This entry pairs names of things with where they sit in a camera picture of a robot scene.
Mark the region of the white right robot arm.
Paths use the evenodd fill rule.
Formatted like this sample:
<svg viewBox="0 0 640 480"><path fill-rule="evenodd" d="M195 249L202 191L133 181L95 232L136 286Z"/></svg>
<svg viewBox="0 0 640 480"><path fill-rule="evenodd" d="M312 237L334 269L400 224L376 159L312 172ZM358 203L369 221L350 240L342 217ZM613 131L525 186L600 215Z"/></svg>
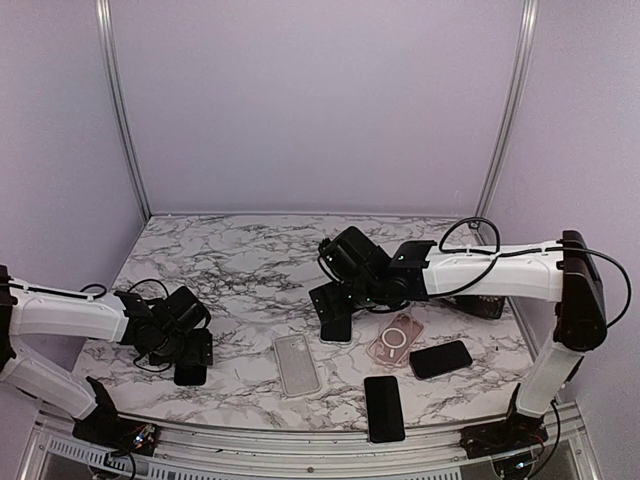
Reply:
<svg viewBox="0 0 640 480"><path fill-rule="evenodd" d="M495 438L515 448L534 431L553 397L589 351L607 336L602 281L593 252L574 230L531 245L448 248L433 240L406 241L394 255L348 227L318 248L329 282L312 289L322 326L349 325L355 312L458 296L522 297L556 306L556 324L532 370L519 385L514 411Z"/></svg>

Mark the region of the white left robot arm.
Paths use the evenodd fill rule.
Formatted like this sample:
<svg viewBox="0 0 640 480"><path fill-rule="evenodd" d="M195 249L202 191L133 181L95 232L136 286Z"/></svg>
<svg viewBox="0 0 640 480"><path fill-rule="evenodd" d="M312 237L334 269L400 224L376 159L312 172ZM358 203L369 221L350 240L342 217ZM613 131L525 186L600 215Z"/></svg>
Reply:
<svg viewBox="0 0 640 480"><path fill-rule="evenodd" d="M76 292L12 278L1 270L1 379L36 398L86 420L106 445L125 438L126 423L109 394L39 354L26 335L84 337L135 349L151 372L174 368L177 385L200 385L213 363L211 315L182 286L164 298L145 300L133 290L109 292L92 284Z"/></svg>

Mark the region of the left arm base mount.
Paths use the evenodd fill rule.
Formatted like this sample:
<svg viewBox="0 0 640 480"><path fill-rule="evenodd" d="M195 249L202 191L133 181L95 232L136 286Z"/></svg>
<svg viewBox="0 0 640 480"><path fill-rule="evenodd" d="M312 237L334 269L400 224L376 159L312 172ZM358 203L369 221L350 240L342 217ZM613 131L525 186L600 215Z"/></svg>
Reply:
<svg viewBox="0 0 640 480"><path fill-rule="evenodd" d="M152 456L156 449L159 427L153 423L121 417L105 387L91 377L86 380L95 393L97 407L86 418L74 420L72 435L124 453Z"/></svg>

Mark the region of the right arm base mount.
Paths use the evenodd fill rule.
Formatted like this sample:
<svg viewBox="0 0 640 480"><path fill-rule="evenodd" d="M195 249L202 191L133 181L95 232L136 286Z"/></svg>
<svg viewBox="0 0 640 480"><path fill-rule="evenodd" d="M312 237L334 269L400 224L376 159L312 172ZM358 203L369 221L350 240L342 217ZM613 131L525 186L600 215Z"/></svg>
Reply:
<svg viewBox="0 0 640 480"><path fill-rule="evenodd" d="M543 445L548 440L542 416L531 417L517 411L519 389L520 386L517 386L513 392L504 419L464 427L460 431L459 445L465 450L468 459Z"/></svg>

